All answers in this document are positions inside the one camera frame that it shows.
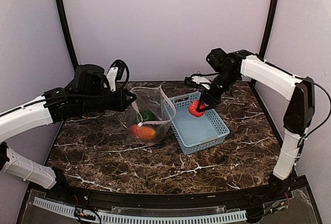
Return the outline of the red apple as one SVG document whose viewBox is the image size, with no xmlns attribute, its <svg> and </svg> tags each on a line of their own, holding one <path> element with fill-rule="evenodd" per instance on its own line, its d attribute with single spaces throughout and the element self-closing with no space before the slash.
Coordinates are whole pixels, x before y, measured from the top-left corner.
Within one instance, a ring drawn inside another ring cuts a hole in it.
<svg viewBox="0 0 331 224">
<path fill-rule="evenodd" d="M 194 100 L 189 108 L 188 108 L 188 111 L 191 115 L 195 116 L 195 117 L 201 117 L 204 115 L 205 111 L 202 111 L 202 112 L 198 112 L 197 111 L 197 108 L 198 108 L 198 105 L 199 105 L 199 101 L 198 100 Z"/>
</svg>

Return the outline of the light blue plastic basket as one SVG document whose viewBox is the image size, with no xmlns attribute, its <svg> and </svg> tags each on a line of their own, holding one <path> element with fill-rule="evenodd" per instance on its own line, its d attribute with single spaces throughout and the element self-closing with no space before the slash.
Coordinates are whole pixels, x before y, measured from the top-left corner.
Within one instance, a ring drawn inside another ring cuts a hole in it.
<svg viewBox="0 0 331 224">
<path fill-rule="evenodd" d="M 162 107 L 168 115 L 176 114 L 171 120 L 171 128 L 185 155 L 189 155 L 222 143 L 230 134 L 219 114 L 207 110 L 201 117 L 195 117 L 188 111 L 189 105 L 200 98 L 200 92 L 171 97 L 162 101 Z"/>
</svg>

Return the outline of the green pepper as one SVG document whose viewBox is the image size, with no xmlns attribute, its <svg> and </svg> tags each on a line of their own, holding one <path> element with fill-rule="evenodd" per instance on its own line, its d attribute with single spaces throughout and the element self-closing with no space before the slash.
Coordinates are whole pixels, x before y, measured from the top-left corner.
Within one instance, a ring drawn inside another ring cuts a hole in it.
<svg viewBox="0 0 331 224">
<path fill-rule="evenodd" d="M 140 115 L 142 117 L 143 122 L 156 121 L 157 120 L 155 114 L 151 111 L 147 111 L 147 110 L 141 111 Z"/>
</svg>

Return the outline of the orange persimmon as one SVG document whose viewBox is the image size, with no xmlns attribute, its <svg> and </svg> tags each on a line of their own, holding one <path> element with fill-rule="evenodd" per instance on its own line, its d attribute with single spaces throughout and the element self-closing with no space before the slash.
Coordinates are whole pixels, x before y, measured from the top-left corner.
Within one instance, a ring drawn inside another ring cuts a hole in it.
<svg viewBox="0 0 331 224">
<path fill-rule="evenodd" d="M 142 140 L 152 140 L 156 136 L 156 131 L 153 128 L 147 127 L 147 126 L 141 126 L 138 125 L 132 125 L 130 127 L 131 134 L 138 139 Z"/>
</svg>

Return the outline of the clear zip top bag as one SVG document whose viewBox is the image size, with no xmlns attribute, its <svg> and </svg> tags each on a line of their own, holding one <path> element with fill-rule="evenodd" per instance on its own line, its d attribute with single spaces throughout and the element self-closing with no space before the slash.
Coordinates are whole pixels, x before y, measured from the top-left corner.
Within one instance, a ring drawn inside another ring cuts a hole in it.
<svg viewBox="0 0 331 224">
<path fill-rule="evenodd" d="M 127 142 L 153 146 L 166 136 L 176 108 L 161 86 L 134 87 L 136 100 L 131 104 L 127 128 Z"/>
</svg>

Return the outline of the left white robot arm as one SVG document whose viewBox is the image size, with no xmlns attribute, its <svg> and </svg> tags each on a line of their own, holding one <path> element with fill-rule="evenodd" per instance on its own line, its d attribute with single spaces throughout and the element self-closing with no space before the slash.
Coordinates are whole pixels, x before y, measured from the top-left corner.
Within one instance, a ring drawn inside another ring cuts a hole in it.
<svg viewBox="0 0 331 224">
<path fill-rule="evenodd" d="M 62 201 L 73 197 L 65 176 L 59 169 L 52 169 L 27 159 L 9 148 L 6 140 L 28 130 L 63 122 L 72 117 L 82 117 L 91 112 L 106 110 L 123 112 L 136 95 L 125 86 L 128 79 L 117 86 L 123 74 L 129 75 L 127 64 L 115 60 L 108 71 L 102 67 L 79 65 L 73 80 L 66 87 L 57 87 L 19 107 L 1 113 L 1 172 L 20 177 L 51 189 Z"/>
</svg>

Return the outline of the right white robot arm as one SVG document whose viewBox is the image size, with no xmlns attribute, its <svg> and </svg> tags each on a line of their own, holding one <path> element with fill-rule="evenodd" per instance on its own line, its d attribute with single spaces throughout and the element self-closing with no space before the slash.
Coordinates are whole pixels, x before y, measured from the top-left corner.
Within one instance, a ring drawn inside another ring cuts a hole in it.
<svg viewBox="0 0 331 224">
<path fill-rule="evenodd" d="M 300 159 L 307 138 L 322 127 L 321 122 L 309 130 L 315 114 L 315 88 L 319 84 L 310 77 L 300 77 L 285 71 L 257 54 L 247 50 L 226 53 L 221 48 L 211 50 L 206 61 L 213 68 L 213 80 L 208 74 L 194 73 L 185 77 L 184 84 L 203 87 L 195 111 L 202 113 L 214 109 L 221 103 L 222 94 L 242 77 L 251 78 L 273 89 L 288 102 L 283 117 L 284 138 L 273 177 L 285 181 Z"/>
</svg>

